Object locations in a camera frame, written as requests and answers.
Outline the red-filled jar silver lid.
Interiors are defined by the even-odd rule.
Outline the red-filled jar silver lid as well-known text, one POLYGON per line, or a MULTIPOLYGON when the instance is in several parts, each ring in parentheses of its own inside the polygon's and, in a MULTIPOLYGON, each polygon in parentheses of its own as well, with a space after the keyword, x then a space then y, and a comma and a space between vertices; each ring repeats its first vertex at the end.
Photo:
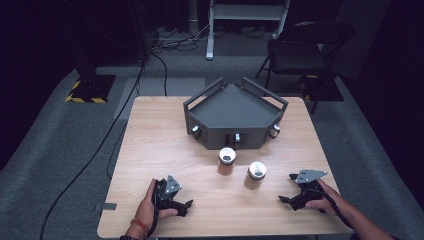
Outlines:
POLYGON ((219 152, 218 173, 220 175, 230 175, 233 171, 236 152, 230 147, 224 147, 219 152))

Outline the person's right hand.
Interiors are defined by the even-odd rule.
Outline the person's right hand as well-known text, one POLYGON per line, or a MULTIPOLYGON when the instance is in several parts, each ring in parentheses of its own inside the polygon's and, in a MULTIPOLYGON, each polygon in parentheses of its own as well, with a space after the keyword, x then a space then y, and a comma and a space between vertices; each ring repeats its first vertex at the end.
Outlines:
POLYGON ((341 211, 344 204, 344 199, 333 188, 327 185, 323 180, 318 179, 318 183, 329 197, 323 197, 320 200, 311 200, 305 204, 306 208, 322 209, 328 214, 337 215, 337 210, 341 211))

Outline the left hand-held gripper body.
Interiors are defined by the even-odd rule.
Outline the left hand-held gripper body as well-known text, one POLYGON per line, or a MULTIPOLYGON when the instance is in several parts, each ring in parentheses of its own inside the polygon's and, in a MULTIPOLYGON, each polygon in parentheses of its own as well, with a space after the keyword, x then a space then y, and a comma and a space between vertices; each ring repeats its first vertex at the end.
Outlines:
POLYGON ((183 209, 183 204, 173 200, 174 196, 181 190, 181 185, 169 175, 166 179, 156 180, 152 196, 154 210, 159 213, 165 209, 183 209))

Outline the grey corner rack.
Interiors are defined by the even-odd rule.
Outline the grey corner rack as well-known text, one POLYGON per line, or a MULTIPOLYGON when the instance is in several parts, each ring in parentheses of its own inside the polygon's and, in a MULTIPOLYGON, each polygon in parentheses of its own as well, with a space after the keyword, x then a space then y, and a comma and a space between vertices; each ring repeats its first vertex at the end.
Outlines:
POLYGON ((248 78, 219 78, 183 103, 186 132, 209 150, 259 149, 279 135, 288 104, 248 78))

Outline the black folding chair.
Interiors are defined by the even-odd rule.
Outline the black folding chair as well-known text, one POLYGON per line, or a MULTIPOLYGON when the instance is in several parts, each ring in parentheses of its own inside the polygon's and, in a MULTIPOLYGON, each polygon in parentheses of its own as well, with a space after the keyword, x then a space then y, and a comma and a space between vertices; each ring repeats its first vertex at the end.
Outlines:
POLYGON ((267 72, 265 88, 272 73, 297 75, 300 79, 315 76, 319 80, 311 113, 329 85, 334 60, 339 49, 355 35, 355 28, 348 23, 315 21, 300 22, 284 29, 267 43, 267 56, 256 77, 267 72))

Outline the grey tape strip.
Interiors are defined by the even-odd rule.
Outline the grey tape strip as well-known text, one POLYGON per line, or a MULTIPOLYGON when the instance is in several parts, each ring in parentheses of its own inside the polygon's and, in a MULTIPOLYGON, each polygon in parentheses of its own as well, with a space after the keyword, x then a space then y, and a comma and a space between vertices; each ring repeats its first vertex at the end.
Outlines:
POLYGON ((117 207, 116 203, 98 203, 94 207, 95 212, 102 212, 103 210, 115 210, 117 207))

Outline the person's left hand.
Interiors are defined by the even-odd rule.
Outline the person's left hand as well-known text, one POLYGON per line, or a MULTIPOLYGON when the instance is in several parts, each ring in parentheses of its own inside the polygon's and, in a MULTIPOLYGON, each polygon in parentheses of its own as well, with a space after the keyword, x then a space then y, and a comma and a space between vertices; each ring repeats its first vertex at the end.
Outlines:
POLYGON ((134 219, 144 223, 148 230, 153 229, 155 221, 177 215, 177 211, 175 209, 165 209, 161 210, 159 213, 155 212, 154 205, 151 201, 155 187, 155 181, 155 179, 151 180, 146 195, 141 200, 134 216, 134 219))

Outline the black stand base striped edge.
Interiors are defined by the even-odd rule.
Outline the black stand base striped edge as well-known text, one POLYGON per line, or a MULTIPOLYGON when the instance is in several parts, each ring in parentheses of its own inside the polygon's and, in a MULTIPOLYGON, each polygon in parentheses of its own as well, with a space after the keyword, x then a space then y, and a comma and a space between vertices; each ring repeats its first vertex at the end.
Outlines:
POLYGON ((321 85, 322 81, 316 76, 303 76, 300 80, 300 89, 306 101, 342 102, 344 97, 335 82, 321 85))
POLYGON ((72 86, 66 102, 75 103, 107 103, 108 95, 116 79, 115 75, 99 75, 89 67, 76 67, 79 77, 72 86))

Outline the brown-filled jar silver lid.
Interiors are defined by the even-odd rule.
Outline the brown-filled jar silver lid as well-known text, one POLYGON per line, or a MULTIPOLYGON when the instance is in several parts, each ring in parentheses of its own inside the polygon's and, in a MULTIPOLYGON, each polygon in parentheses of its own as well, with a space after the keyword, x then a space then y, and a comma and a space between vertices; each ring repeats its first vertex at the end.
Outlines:
POLYGON ((267 168, 262 162, 253 162, 247 168, 244 185, 250 190, 258 189, 265 178, 267 168))

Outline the white metal stand frame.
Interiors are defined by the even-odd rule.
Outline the white metal stand frame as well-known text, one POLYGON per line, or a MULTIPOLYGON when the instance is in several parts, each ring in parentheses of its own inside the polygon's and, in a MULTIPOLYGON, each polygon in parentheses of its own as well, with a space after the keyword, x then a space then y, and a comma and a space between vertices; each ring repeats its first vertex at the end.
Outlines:
POLYGON ((290 8, 291 0, 282 0, 277 5, 252 5, 252 4, 216 4, 210 0, 205 59, 211 61, 214 58, 214 22, 216 20, 251 20, 251 21, 277 21, 277 30, 272 34, 275 39, 284 29, 285 21, 290 8))

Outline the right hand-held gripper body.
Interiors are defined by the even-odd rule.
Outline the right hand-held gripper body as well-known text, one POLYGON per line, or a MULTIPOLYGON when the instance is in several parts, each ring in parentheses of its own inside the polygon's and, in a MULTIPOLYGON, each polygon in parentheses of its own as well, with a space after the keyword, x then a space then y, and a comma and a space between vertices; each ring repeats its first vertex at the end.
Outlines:
POLYGON ((295 183, 300 189, 300 193, 291 198, 290 205, 293 210, 299 210, 305 206, 308 201, 320 200, 323 198, 324 190, 318 183, 318 179, 327 174, 326 171, 301 169, 298 173, 295 183))

